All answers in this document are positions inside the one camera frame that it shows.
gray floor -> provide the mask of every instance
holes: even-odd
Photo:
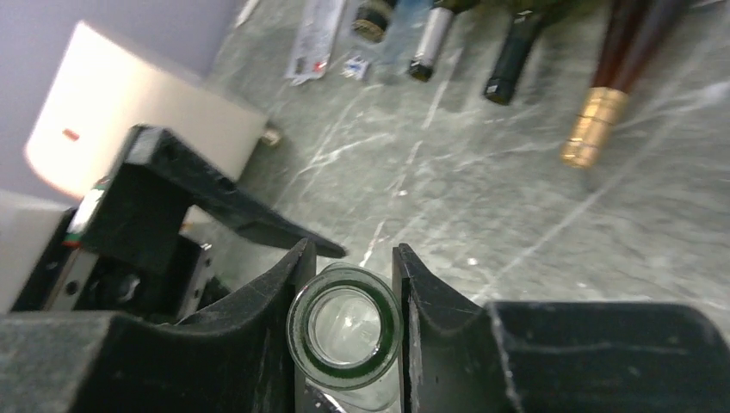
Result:
[[[550,28],[501,108],[479,93],[506,14],[460,17],[430,83],[363,84],[333,65],[294,87],[282,73],[302,5],[262,1],[210,79],[288,136],[252,158],[242,184],[253,194],[385,275],[391,248],[409,243],[480,303],[678,301],[730,332],[730,6],[686,17],[586,175],[560,162],[559,147],[595,68],[605,8]],[[210,235],[234,284],[283,254]]]

gray marble countertop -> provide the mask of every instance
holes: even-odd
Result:
[[[211,87],[270,114],[287,140],[259,148],[241,184],[386,276],[408,243],[478,303],[689,303],[730,333],[730,6],[693,9],[646,69],[590,173],[559,148],[595,69],[607,8],[545,32],[510,107],[480,91],[508,24],[462,15],[430,83],[283,78],[303,0],[266,0],[232,31]],[[283,251],[209,234],[243,284]]]

white cylinder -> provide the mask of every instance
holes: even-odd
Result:
[[[28,163],[52,187],[81,199],[109,172],[127,130],[144,123],[168,127],[237,181],[266,116],[184,77],[164,58],[79,22],[26,144]]]

countertop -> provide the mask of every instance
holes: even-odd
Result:
[[[283,78],[303,0],[266,0],[230,33],[208,84],[244,98],[286,136],[260,147],[241,185],[390,275],[408,243],[430,269],[489,299],[693,305],[730,336],[730,6],[693,9],[637,85],[598,165],[559,148],[596,66],[605,3],[546,30],[511,106],[483,100],[509,22],[461,15],[429,83]],[[242,285],[284,254],[207,233]],[[322,259],[325,265],[329,260]]]

bottle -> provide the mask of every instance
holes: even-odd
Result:
[[[398,0],[365,0],[357,8],[352,30],[365,40],[382,42],[396,5]]]
[[[515,95],[535,40],[542,30],[556,23],[575,4],[573,0],[512,0],[512,23],[502,45],[492,76],[486,82],[484,97],[499,105],[509,105]]]
[[[588,169],[597,161],[636,80],[689,6],[689,0],[614,0],[596,74],[562,148],[565,164]]]
[[[294,363],[324,393],[368,411],[398,399],[403,318],[379,275],[345,263],[323,269],[294,298],[287,335]]]
[[[411,77],[421,82],[431,79],[454,18],[477,4],[479,0],[434,0],[416,55],[408,68]]]

